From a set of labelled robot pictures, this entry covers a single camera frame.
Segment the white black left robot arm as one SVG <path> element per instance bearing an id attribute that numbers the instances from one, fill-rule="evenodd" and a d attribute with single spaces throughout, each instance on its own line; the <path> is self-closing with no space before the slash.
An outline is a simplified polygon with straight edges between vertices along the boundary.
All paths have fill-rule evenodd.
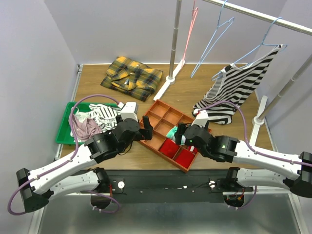
<path id="1" fill-rule="evenodd" d="M 133 141 L 152 139 L 153 127 L 149 117 L 143 116 L 142 119 L 143 125 L 132 118 L 121 120 L 113 130 L 94 135 L 74 152 L 51 164 L 35 170 L 18 170 L 19 187 L 14 193 L 21 195 L 23 214 L 43 208 L 50 199 L 60 195 L 80 191 L 94 194 L 104 192 L 110 181 L 103 169 L 97 168 L 82 174 L 78 172 L 125 153 Z"/>

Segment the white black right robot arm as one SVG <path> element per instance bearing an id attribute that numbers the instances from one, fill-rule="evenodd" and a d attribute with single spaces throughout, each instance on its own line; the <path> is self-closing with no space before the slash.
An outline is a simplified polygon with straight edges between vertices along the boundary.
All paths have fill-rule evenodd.
<path id="1" fill-rule="evenodd" d="M 255 171 L 230 168 L 223 186 L 230 191 L 253 186 L 279 187 L 291 193 L 312 196 L 312 155 L 283 154 L 258 147 L 229 136 L 213 136 L 196 124 L 179 123 L 174 134 L 175 143 L 193 146 L 203 156 L 217 162 L 245 163 L 257 167 Z"/>

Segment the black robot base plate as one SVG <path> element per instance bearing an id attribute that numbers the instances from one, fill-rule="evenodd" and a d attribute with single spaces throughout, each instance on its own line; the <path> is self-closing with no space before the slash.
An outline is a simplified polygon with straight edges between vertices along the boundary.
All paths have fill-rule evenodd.
<path id="1" fill-rule="evenodd" d="M 227 170 L 105 170 L 99 191 L 112 194 L 120 203 L 223 202 L 223 194 L 251 192 L 251 187 L 229 185 Z"/>

